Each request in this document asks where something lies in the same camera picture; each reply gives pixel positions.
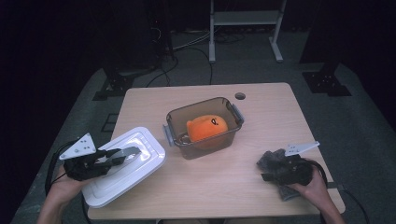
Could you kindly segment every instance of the clear plastic container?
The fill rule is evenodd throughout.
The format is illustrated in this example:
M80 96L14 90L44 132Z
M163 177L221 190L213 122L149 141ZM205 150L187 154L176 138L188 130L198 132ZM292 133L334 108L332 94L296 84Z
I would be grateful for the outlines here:
M203 115L221 116L227 123L228 131L192 142L187 134L187 121ZM168 125L163 125L163 129L169 145L179 147L182 156L191 160L229 147L235 133L242 128L244 118L229 100L217 97L172 110L167 114L166 121Z

